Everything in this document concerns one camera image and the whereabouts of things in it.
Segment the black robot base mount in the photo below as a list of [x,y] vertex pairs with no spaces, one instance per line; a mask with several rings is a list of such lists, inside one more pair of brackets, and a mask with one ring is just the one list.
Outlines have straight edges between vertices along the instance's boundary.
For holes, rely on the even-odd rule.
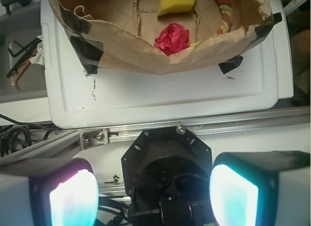
[[215,222],[209,181],[211,148],[199,138],[132,144],[121,158],[133,226],[205,226]]

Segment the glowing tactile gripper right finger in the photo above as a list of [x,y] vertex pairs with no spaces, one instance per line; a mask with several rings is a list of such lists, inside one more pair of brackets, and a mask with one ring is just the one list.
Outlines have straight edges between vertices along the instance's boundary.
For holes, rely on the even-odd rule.
[[214,160],[209,192],[220,226],[309,226],[311,155],[221,153]]

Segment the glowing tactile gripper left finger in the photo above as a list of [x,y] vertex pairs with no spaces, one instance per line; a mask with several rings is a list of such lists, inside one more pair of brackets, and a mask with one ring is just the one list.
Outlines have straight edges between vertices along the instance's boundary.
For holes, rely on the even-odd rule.
[[0,163],[2,226],[92,226],[98,206],[98,182],[83,158]]

